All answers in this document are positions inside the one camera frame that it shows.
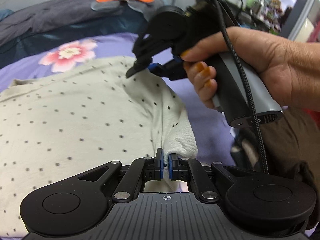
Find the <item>person's right hand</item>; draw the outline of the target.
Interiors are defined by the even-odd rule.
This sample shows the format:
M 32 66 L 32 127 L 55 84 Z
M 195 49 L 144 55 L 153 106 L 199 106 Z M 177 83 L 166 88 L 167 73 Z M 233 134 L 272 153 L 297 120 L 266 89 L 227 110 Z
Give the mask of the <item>person's right hand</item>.
M 319 43 L 301 43 L 262 31 L 230 27 L 235 52 L 260 75 L 272 98 L 281 106 L 319 111 Z M 221 33 L 202 39 L 181 58 L 200 100 L 214 108 L 216 69 L 208 57 L 228 50 Z

